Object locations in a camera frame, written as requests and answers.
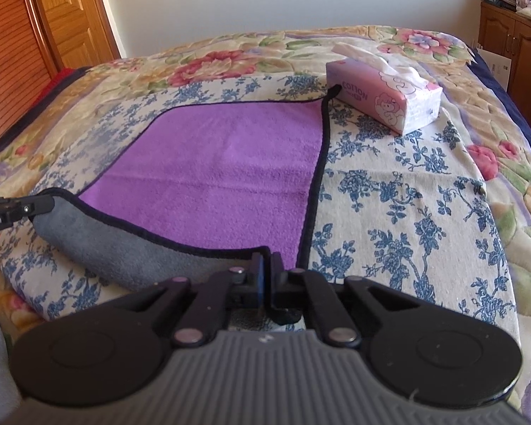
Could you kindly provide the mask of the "blue floral white cloth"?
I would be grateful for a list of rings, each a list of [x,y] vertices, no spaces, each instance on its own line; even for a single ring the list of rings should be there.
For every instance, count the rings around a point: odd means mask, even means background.
[[[258,74],[146,94],[63,91],[0,152],[0,197],[51,213],[0,232],[0,324],[43,321],[278,252],[520,334],[502,224],[464,127],[398,136],[323,78]]]

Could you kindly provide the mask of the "pink cotton tissue pack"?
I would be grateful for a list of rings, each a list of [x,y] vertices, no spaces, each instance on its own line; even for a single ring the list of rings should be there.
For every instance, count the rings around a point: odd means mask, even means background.
[[[337,99],[400,135],[418,131],[439,116],[442,88],[418,70],[347,43],[326,64],[326,80]]]

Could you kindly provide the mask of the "red cloth at bedside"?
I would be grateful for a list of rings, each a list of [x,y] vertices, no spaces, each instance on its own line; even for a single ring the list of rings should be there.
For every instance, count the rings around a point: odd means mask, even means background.
[[[36,107],[44,98],[47,97],[58,85],[61,84],[66,78],[70,77],[75,70],[73,68],[64,68],[59,73],[57,73],[51,81],[46,85],[46,87],[40,92],[35,101],[31,104],[31,108]]]

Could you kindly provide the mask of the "floral bed blanket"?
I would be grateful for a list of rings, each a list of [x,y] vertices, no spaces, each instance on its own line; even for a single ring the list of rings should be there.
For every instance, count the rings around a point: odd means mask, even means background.
[[[524,364],[513,402],[531,420],[531,147],[454,36],[388,26],[248,33],[97,65],[51,92],[0,147],[0,197],[81,190],[172,108],[317,99],[337,43],[412,66],[443,96],[439,118],[406,136],[331,104],[310,267],[514,334]]]

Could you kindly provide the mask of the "louvered wooden closet door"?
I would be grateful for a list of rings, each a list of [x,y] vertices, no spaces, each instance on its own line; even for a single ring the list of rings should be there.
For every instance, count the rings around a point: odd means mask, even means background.
[[[0,138],[57,72],[37,0],[0,0]]]

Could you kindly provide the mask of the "purple and grey towel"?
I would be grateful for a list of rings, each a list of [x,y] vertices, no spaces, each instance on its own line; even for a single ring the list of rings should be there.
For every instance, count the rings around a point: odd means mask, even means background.
[[[51,189],[33,227],[129,291],[201,282],[256,252],[306,265],[336,95],[165,111],[81,193]]]

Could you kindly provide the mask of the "white paper beside cabinet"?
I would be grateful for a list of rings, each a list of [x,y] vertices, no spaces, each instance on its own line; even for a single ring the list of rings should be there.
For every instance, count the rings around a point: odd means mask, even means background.
[[[507,90],[511,71],[511,59],[481,49],[480,47],[478,48],[478,53],[485,61],[495,80],[504,90]]]

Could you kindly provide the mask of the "dark blue bed sheet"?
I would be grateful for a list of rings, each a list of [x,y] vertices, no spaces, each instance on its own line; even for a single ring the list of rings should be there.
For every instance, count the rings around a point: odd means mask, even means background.
[[[480,81],[489,89],[493,91],[498,100],[504,105],[507,114],[511,120],[519,127],[522,134],[531,147],[531,125],[527,122],[517,105],[507,94],[507,91],[494,78],[492,72],[487,66],[484,58],[480,55],[477,49],[472,49],[471,53],[474,55],[473,61],[469,65],[469,69],[480,79]]]

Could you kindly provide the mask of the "wooden side cabinet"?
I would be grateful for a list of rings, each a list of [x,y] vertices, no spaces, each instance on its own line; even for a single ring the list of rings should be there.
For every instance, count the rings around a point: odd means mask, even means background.
[[[507,92],[531,126],[531,19],[482,2],[478,42],[511,60]]]

